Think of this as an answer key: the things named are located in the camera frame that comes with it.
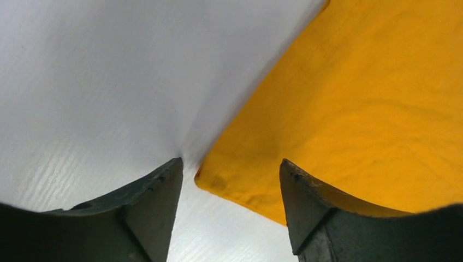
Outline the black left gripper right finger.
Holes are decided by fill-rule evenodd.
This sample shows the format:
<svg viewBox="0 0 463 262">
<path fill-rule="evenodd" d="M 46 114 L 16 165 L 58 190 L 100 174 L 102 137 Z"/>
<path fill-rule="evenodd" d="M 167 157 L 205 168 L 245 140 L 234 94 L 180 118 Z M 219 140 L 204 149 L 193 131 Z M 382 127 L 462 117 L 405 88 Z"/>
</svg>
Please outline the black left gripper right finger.
<svg viewBox="0 0 463 262">
<path fill-rule="evenodd" d="M 421 213 L 379 206 L 280 165 L 292 252 L 299 261 L 462 261 L 462 205 Z"/>
</svg>

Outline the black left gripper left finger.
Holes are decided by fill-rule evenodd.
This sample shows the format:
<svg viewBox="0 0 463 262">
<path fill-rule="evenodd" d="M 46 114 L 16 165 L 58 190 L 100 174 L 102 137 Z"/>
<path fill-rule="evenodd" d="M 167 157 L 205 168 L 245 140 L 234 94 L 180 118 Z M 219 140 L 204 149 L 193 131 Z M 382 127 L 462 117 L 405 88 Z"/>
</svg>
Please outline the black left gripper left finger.
<svg viewBox="0 0 463 262">
<path fill-rule="evenodd" d="M 1 205 L 1 261 L 166 261 L 183 180 L 174 158 L 70 210 Z"/>
</svg>

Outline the orange t-shirt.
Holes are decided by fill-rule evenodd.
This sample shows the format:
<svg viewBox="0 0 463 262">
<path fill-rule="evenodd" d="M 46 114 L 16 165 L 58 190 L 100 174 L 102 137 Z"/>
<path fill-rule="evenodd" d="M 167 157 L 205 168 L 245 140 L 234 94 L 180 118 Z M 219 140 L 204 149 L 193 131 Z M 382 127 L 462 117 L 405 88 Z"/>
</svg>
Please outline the orange t-shirt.
<svg viewBox="0 0 463 262">
<path fill-rule="evenodd" d="M 325 1 L 194 181 L 284 224 L 283 159 L 392 209 L 462 202 L 462 1 Z"/>
</svg>

